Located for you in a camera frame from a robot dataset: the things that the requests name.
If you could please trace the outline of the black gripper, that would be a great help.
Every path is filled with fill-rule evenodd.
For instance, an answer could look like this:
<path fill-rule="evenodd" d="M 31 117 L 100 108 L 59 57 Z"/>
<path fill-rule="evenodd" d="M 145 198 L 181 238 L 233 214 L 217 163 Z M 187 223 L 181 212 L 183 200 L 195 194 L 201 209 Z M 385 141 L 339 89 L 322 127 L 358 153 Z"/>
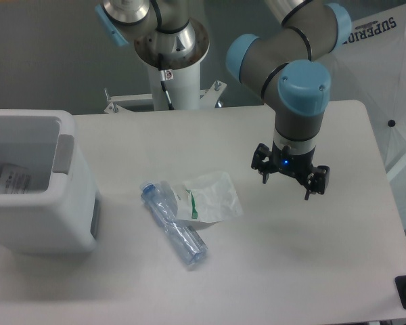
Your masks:
<path fill-rule="evenodd" d="M 262 176 L 263 184 L 267 183 L 270 174 L 281 173 L 300 182 L 306 189 L 305 200 L 310 195 L 324 195 L 329 184 L 330 168 L 326 165 L 313 166 L 315 148 L 305 154 L 292 154 L 291 149 L 284 148 L 273 143 L 270 151 L 260 143 L 254 151 L 251 168 Z"/>

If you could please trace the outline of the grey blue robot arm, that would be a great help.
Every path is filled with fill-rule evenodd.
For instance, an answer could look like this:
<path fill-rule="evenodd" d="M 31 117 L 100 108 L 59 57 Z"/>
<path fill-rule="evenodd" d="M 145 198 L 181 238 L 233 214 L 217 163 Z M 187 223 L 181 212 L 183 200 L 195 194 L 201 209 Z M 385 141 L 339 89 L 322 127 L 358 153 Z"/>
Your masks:
<path fill-rule="evenodd" d="M 251 167 L 264 180 L 273 173 L 295 179 L 307 195 L 324 194 L 330 168 L 314 166 L 315 139 L 330 100 L 331 77 L 319 58 L 351 33 L 351 17 L 336 3 L 268 1 L 281 31 L 263 40 L 238 37 L 226 68 L 275 112 L 271 146 L 259 144 Z M 206 29 L 189 13 L 188 1 L 100 1 L 95 13 L 119 46 L 131 44 L 152 74 L 156 110 L 196 109 L 200 77 L 181 72 L 199 67 L 208 52 Z"/>

